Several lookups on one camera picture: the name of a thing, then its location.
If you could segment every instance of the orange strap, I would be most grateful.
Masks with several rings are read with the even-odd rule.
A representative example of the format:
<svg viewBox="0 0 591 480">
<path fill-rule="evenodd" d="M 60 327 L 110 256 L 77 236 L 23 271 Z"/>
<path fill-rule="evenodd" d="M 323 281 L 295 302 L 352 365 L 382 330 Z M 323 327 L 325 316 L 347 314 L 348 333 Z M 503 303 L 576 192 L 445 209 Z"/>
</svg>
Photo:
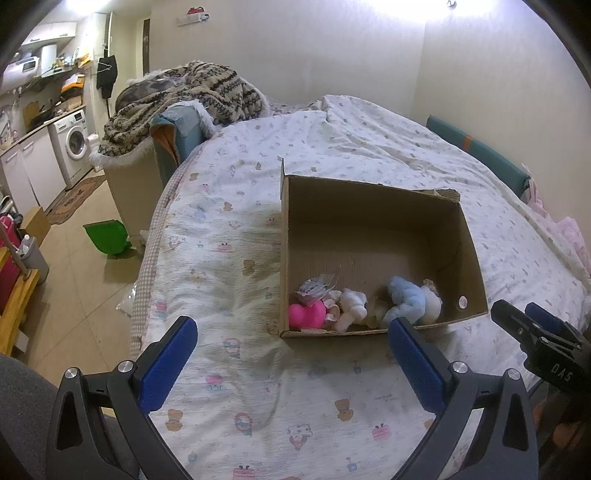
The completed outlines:
<svg viewBox="0 0 591 480">
<path fill-rule="evenodd" d="M 472 145 L 472 140 L 474 140 L 470 135 L 466 135 L 464 137 L 464 144 L 462 145 L 462 150 L 464 152 L 468 152 L 470 150 L 470 145 Z"/>
</svg>

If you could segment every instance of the fur trim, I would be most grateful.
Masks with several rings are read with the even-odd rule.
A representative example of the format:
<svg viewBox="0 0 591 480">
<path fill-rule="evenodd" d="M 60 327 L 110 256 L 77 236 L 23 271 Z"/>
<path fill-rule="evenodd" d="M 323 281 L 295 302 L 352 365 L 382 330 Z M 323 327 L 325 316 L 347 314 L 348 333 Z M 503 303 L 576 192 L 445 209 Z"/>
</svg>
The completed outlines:
<svg viewBox="0 0 591 480">
<path fill-rule="evenodd" d="M 199 114 L 199 126 L 201 127 L 201 132 L 203 132 L 203 135 L 205 135 L 206 138 L 211 138 L 216 132 L 220 130 L 219 126 L 213 124 L 212 116 L 209 115 L 209 112 L 199 100 L 185 100 L 174 103 L 171 106 L 174 105 L 189 106 L 195 109 L 195 111 Z"/>
<path fill-rule="evenodd" d="M 265 118 L 266 116 L 272 116 L 272 112 L 271 112 L 271 105 L 269 104 L 269 100 L 267 99 L 266 96 L 264 96 L 262 94 L 262 92 L 256 88 L 252 83 L 250 83 L 248 80 L 245 80 L 244 78 L 242 78 L 242 81 L 244 83 L 246 83 L 249 87 L 251 87 L 256 93 L 259 94 L 259 97 L 261 98 L 261 103 L 262 103 L 262 111 L 261 114 L 259 115 L 259 118 Z"/>
<path fill-rule="evenodd" d="M 119 157 L 109 157 L 97 151 L 90 153 L 90 164 L 94 167 L 126 167 L 137 162 L 140 158 L 154 152 L 154 142 L 152 137 L 144 138 L 141 143 L 135 147 L 131 152 L 128 152 Z"/>
<path fill-rule="evenodd" d="M 146 73 L 146 75 L 144 75 L 143 77 L 139 77 L 136 79 L 129 79 L 129 80 L 127 80 L 127 86 L 131 86 L 136 83 L 143 82 L 144 80 L 153 79 L 153 78 L 157 77 L 158 75 L 162 75 L 164 72 L 166 72 L 166 70 L 154 70 L 153 72 Z"/>
</svg>

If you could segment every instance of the bed sheet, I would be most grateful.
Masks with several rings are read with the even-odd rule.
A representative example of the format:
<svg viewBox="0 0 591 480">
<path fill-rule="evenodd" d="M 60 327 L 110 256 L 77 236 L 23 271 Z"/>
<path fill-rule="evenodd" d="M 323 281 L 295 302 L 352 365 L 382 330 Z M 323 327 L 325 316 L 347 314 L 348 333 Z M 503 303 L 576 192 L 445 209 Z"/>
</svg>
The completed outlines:
<svg viewBox="0 0 591 480">
<path fill-rule="evenodd" d="M 197 321 L 197 348 L 151 414 L 194 478 L 390 479 L 433 419 L 385 335 L 277 336 L 282 161 L 287 173 L 458 190 L 489 305 L 535 301 L 584 327 L 590 283 L 576 254 L 484 165 L 424 127 L 342 96 L 231 125 L 179 180 L 144 338 L 158 340 L 179 315 Z M 513 367 L 527 386 L 535 380 L 488 315 L 426 335 L 474 371 Z M 444 475 L 458 468 L 477 423 L 475 414 Z"/>
</svg>

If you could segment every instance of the stuffed animal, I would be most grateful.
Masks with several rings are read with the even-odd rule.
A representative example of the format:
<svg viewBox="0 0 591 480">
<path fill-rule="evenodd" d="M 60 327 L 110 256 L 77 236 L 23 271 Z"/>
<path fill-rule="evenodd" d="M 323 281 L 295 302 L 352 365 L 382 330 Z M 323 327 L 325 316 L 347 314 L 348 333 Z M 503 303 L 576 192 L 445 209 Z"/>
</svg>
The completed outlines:
<svg viewBox="0 0 591 480">
<path fill-rule="evenodd" d="M 353 322 L 359 322 L 367 317 L 368 311 L 365 309 L 367 301 L 365 293 L 349 288 L 344 289 L 339 298 L 339 306 L 343 313 L 335 323 L 335 331 L 344 333 Z"/>
<path fill-rule="evenodd" d="M 441 300 L 428 285 L 419 287 L 401 277 L 392 277 L 388 282 L 388 293 L 394 307 L 388 310 L 380 327 L 387 329 L 392 320 L 405 317 L 413 325 L 419 320 L 424 324 L 435 322 L 441 313 Z"/>
<path fill-rule="evenodd" d="M 320 300 L 315 301 L 309 307 L 293 303 L 289 306 L 287 313 L 290 328 L 321 328 L 326 317 L 326 307 Z"/>
</svg>

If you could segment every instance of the red container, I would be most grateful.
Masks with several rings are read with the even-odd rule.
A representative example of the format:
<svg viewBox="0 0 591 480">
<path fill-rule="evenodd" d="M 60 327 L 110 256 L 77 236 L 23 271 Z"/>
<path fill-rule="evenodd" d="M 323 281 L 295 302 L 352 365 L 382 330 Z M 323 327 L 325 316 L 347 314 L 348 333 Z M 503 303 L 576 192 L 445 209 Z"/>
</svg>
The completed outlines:
<svg viewBox="0 0 591 480">
<path fill-rule="evenodd" d="M 21 246 L 21 241 L 18 238 L 14 222 L 9 216 L 3 216 L 0 219 L 0 225 L 8 235 L 8 239 L 18 249 Z M 4 241 L 0 238 L 0 247 L 4 247 Z M 4 264 L 2 271 L 0 271 L 0 310 L 4 311 L 4 307 L 8 303 L 14 284 L 17 282 L 20 270 L 14 260 L 11 258 Z"/>
</svg>

